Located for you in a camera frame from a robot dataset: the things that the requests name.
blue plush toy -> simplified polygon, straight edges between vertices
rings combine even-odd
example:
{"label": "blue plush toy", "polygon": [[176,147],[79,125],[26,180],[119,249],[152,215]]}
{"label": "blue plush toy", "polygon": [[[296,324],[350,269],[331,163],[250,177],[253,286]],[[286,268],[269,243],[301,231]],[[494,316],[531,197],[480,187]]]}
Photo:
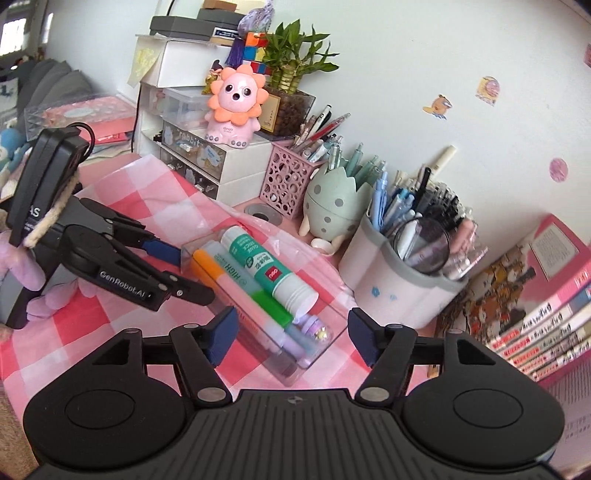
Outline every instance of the blue plush toy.
{"label": "blue plush toy", "polygon": [[27,137],[15,128],[7,128],[0,132],[0,171],[8,166],[12,173],[21,162],[28,150]]}

pink circle sticker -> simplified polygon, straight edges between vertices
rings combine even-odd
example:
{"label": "pink circle sticker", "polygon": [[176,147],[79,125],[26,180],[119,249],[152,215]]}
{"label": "pink circle sticker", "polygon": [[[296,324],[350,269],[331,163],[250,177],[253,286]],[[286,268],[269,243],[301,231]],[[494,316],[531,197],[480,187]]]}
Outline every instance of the pink circle sticker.
{"label": "pink circle sticker", "polygon": [[550,178],[561,183],[569,176],[569,166],[562,158],[555,158],[550,162]]}

glue stick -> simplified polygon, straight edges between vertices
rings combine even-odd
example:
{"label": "glue stick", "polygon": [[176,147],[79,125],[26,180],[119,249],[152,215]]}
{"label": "glue stick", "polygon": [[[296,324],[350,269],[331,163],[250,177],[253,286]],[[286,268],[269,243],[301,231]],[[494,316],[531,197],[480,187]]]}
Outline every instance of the glue stick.
{"label": "glue stick", "polygon": [[219,242],[211,240],[203,245],[201,249],[205,250],[226,271],[230,278],[248,293],[250,298],[257,302],[259,307],[265,310],[279,325],[285,328],[293,322],[293,315],[283,308],[272,295],[263,290],[250,273],[244,267],[241,267]]}
{"label": "glue stick", "polygon": [[221,243],[261,287],[295,318],[308,313],[318,300],[318,292],[238,225],[226,230]]}
{"label": "glue stick", "polygon": [[[199,278],[202,278],[200,270],[203,270],[212,280],[214,280],[225,292],[229,295],[232,301],[239,306],[239,311],[243,311],[245,315],[241,315],[242,323],[246,328],[255,336],[260,344],[273,353],[279,353],[278,349],[283,348],[289,352],[296,360],[304,358],[306,352],[297,341],[292,339],[287,333],[281,328],[281,326],[272,319],[266,312],[247,295],[223,270],[223,268],[217,264],[217,262],[209,256],[205,250],[197,250],[193,253],[193,259],[195,263],[191,263],[191,269]],[[276,346],[270,343],[256,331],[257,328],[253,328],[251,323],[257,325],[257,327],[265,332]]]}

pink lion figurine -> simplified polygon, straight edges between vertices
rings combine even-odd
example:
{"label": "pink lion figurine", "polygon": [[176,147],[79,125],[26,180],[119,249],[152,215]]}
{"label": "pink lion figurine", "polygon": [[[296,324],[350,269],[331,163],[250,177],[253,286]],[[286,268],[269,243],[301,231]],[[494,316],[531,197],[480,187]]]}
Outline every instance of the pink lion figurine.
{"label": "pink lion figurine", "polygon": [[257,117],[261,104],[269,97],[264,84],[265,76],[254,73],[250,65],[223,69],[222,80],[212,83],[213,96],[207,103],[212,110],[205,116],[209,122],[206,139],[245,148],[254,132],[261,129]]}

rubik's cube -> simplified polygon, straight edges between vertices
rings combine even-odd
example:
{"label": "rubik's cube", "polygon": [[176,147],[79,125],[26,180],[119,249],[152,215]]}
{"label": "rubik's cube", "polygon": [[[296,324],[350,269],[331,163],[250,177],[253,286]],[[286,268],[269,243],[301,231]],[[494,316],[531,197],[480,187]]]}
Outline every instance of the rubik's cube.
{"label": "rubik's cube", "polygon": [[244,47],[244,62],[250,65],[255,73],[270,75],[271,69],[262,62],[265,57],[265,47],[269,44],[267,34],[249,32]]}

